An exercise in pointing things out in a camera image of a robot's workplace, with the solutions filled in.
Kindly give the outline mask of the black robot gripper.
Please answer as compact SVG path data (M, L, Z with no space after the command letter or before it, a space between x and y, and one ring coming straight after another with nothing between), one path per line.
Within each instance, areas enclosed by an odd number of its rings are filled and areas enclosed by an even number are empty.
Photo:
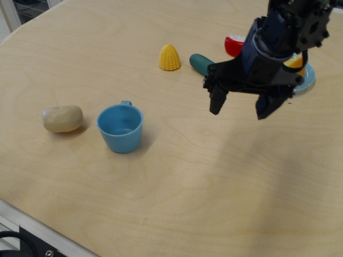
M210 112L217 115L228 92L258 94L256 113L259 120L267 118L293 96L293 90L304 81L299 68L284 64L303 49L289 42L248 40L234 59L207 66L203 87L210 93Z

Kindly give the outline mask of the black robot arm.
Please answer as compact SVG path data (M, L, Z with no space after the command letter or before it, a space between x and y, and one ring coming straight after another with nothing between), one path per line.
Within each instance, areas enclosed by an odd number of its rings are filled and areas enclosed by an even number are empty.
M229 92L257 94L258 119L276 111L304 82L298 72L308 49L329 37L327 24L338 1L270 1L267 16L255 19L237 57L208 66L203 86L210 112L218 114Z

